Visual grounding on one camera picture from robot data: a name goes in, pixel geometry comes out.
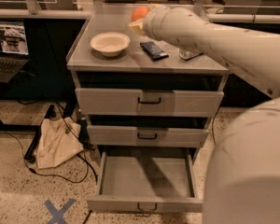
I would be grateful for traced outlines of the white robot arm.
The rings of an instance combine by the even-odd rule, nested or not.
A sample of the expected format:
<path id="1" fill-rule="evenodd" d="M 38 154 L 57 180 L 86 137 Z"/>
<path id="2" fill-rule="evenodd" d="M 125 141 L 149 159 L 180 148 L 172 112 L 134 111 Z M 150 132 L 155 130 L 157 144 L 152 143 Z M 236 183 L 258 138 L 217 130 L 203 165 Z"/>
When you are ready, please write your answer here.
<path id="1" fill-rule="evenodd" d="M 204 21 L 167 6 L 139 7 L 131 29 L 197 49 L 270 96 L 217 141 L 203 192 L 203 224 L 280 224 L 280 35 Z"/>

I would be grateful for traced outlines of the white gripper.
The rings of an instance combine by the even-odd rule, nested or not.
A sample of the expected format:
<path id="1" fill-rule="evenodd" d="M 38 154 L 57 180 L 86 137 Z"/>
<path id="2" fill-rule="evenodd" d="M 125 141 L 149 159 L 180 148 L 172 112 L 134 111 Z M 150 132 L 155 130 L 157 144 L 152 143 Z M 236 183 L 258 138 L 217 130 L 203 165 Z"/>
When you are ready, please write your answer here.
<path id="1" fill-rule="evenodd" d="M 129 27 L 135 34 L 158 41 L 190 42 L 189 18 L 190 11 L 186 8 L 155 7 L 146 14 L 144 21 L 132 21 Z"/>

